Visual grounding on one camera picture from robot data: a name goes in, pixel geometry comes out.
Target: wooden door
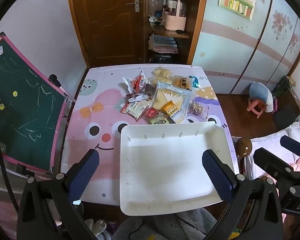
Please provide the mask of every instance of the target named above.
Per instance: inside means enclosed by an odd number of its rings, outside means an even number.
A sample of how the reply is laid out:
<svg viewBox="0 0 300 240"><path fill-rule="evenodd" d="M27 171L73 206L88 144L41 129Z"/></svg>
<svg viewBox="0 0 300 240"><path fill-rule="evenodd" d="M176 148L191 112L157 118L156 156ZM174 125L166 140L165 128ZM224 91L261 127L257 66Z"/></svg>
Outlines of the wooden door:
<svg viewBox="0 0 300 240"><path fill-rule="evenodd" d="M143 0L71 1L91 67L143 63Z"/></svg>

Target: green chalkboard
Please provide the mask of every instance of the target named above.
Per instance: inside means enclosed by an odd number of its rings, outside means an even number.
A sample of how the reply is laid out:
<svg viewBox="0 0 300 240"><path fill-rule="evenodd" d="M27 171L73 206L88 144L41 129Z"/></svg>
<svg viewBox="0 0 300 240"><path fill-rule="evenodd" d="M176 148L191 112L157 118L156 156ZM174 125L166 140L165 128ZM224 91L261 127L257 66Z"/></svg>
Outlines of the green chalkboard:
<svg viewBox="0 0 300 240"><path fill-rule="evenodd" d="M0 33L0 142L6 145L5 155L48 171L64 101Z"/></svg>

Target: cartoon eye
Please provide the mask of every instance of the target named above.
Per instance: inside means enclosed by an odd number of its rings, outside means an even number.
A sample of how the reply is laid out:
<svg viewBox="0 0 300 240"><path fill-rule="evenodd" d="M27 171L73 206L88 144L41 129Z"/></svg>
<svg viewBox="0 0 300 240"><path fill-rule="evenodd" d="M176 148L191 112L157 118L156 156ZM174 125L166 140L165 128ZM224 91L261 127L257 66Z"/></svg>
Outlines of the cartoon eye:
<svg viewBox="0 0 300 240"><path fill-rule="evenodd" d="M100 125L96 122L89 123L84 130L84 134L89 140L96 138L100 134Z"/></svg>
<svg viewBox="0 0 300 240"><path fill-rule="evenodd" d="M214 121L217 126L221 127L221 121L220 121L219 117L217 117L215 115L209 115L208 116L208 122L209 121Z"/></svg>
<svg viewBox="0 0 300 240"><path fill-rule="evenodd" d="M127 125L128 125L128 123L126 121L116 122L111 128L112 134L114 136L116 136L117 138L121 138L121 130L123 127L125 127Z"/></svg>
<svg viewBox="0 0 300 240"><path fill-rule="evenodd" d="M199 120L194 116L187 116L186 118L188 119L189 122L199 122Z"/></svg>

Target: metal screw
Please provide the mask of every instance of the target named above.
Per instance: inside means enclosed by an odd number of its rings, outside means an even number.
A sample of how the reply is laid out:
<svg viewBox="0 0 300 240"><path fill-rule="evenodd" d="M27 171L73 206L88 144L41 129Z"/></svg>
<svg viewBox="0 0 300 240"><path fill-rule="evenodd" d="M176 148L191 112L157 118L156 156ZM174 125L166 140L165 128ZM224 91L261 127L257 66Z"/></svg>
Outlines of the metal screw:
<svg viewBox="0 0 300 240"><path fill-rule="evenodd" d="M242 174L238 174L237 175L237 179L241 180L241 181L244 181L246 179L246 177L244 175L242 175Z"/></svg>
<svg viewBox="0 0 300 240"><path fill-rule="evenodd" d="M56 175L56 179L63 179L65 177L65 175L63 173L58 173Z"/></svg>
<svg viewBox="0 0 300 240"><path fill-rule="evenodd" d="M267 182L268 182L269 184L273 184L273 180L272 180L271 178L268 178L268 179L267 179Z"/></svg>
<svg viewBox="0 0 300 240"><path fill-rule="evenodd" d="M295 194L296 193L296 189L294 187L290 187L289 190L290 190L291 194Z"/></svg>
<svg viewBox="0 0 300 240"><path fill-rule="evenodd" d="M28 183L32 183L34 182L34 178L33 177L30 177L28 180L27 180Z"/></svg>

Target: sliding wardrobe door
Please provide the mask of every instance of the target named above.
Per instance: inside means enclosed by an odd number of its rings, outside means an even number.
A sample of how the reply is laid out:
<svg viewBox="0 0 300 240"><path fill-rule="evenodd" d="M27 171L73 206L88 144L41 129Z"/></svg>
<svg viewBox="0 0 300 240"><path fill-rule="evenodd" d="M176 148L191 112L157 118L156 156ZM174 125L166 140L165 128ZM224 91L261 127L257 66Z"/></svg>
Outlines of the sliding wardrobe door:
<svg viewBox="0 0 300 240"><path fill-rule="evenodd" d="M278 84L278 82L288 74L292 65L296 61L300 52L300 19L297 20L297 26L292 35L291 41L281 60L279 66L271 76L270 80L266 84L266 87L272 91Z"/></svg>
<svg viewBox="0 0 300 240"><path fill-rule="evenodd" d="M264 85L269 81L289 47L297 24L297 15L285 0L273 0L266 28L257 50L233 94L247 92L253 81Z"/></svg>
<svg viewBox="0 0 300 240"><path fill-rule="evenodd" d="M207 0L192 65L203 68L216 93L228 94L260 38L270 0L257 0L252 21Z"/></svg>

